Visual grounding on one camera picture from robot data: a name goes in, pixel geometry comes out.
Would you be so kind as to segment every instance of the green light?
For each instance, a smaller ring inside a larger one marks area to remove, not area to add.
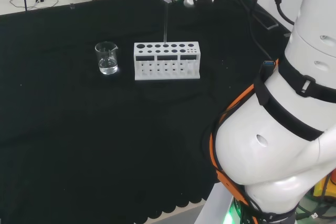
[[[226,214],[223,224],[235,224],[230,212]]]

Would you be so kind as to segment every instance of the black tablecloth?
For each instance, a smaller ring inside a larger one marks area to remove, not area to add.
[[[206,129],[265,56],[230,0],[169,9],[168,41],[198,41],[201,79],[135,81],[133,44],[163,40],[161,0],[105,0],[0,16],[3,223],[143,223],[206,199],[216,176]],[[280,55],[283,27],[254,24]],[[104,76],[94,46],[113,41]]]

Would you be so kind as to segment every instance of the water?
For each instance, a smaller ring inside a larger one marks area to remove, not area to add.
[[[100,72],[103,74],[113,74],[118,70],[117,60],[114,58],[101,59],[98,63]]]

